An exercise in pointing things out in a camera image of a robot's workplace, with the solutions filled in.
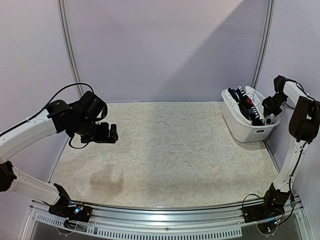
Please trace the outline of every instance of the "robotic arm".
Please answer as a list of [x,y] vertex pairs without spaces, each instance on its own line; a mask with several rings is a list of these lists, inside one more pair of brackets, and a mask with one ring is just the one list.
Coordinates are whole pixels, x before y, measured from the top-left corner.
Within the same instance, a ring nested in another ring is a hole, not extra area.
[[310,97],[296,81],[278,76],[274,79],[275,95],[267,97],[262,105],[264,115],[281,113],[280,106],[288,98],[294,104],[294,112],[289,123],[290,144],[281,171],[269,190],[265,193],[263,204],[244,207],[246,223],[268,219],[279,212],[284,213],[284,206],[290,197],[292,209],[295,198],[291,186],[294,183],[297,169],[306,150],[318,134],[320,126],[320,102]]
[[110,143],[118,140],[117,126],[109,129],[107,122],[97,123],[107,116],[108,109],[93,92],[87,91],[79,101],[71,104],[56,100],[47,104],[32,118],[0,134],[0,192],[12,191],[41,200],[50,205],[51,214],[78,221],[89,221],[91,208],[83,205],[70,207],[70,197],[58,184],[40,181],[12,165],[10,157],[35,143],[56,133],[65,131],[71,140],[78,134],[81,142],[88,144]]

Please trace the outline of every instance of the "white wall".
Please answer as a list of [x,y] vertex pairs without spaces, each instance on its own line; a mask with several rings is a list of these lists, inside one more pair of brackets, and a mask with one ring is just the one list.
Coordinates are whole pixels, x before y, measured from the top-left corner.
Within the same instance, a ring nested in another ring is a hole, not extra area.
[[[0,0],[0,132],[32,115],[64,85],[73,82],[54,0]],[[70,89],[66,101],[78,98]],[[66,135],[51,136],[10,160],[47,181]],[[0,193],[0,239],[19,239],[31,198]]]
[[[271,33],[257,90],[274,94],[273,79],[282,75],[300,82],[320,100],[320,1],[276,0]],[[268,140],[275,160],[282,166],[289,147],[286,108],[281,124]],[[320,239],[320,136],[310,146],[297,173],[294,189],[299,193],[315,240]]]
[[79,75],[107,102],[222,101],[251,85],[268,0],[68,0]]

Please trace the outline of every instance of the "white laundry basket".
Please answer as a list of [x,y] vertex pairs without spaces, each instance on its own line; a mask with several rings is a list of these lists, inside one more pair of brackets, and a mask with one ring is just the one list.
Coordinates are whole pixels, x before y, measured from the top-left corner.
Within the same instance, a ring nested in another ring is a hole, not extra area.
[[232,136],[239,142],[249,143],[263,141],[268,137],[272,129],[280,123],[279,116],[274,117],[270,125],[252,126],[243,122],[231,107],[231,103],[226,96],[228,93],[227,89],[221,93],[223,98],[222,115]]

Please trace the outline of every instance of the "white partition panel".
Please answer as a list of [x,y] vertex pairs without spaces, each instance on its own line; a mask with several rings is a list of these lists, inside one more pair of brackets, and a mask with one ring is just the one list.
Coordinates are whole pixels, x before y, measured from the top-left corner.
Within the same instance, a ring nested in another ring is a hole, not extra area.
[[251,85],[268,0],[68,0],[82,82],[108,102],[221,101]]

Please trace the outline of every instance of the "marble-patterned tabletop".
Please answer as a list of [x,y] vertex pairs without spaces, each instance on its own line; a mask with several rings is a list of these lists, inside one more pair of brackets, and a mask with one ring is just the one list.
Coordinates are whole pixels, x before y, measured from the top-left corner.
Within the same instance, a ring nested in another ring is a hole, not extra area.
[[74,200],[212,206],[263,196],[277,176],[263,142],[233,139],[220,102],[109,103],[105,121],[117,124],[116,144],[67,146],[53,173]]

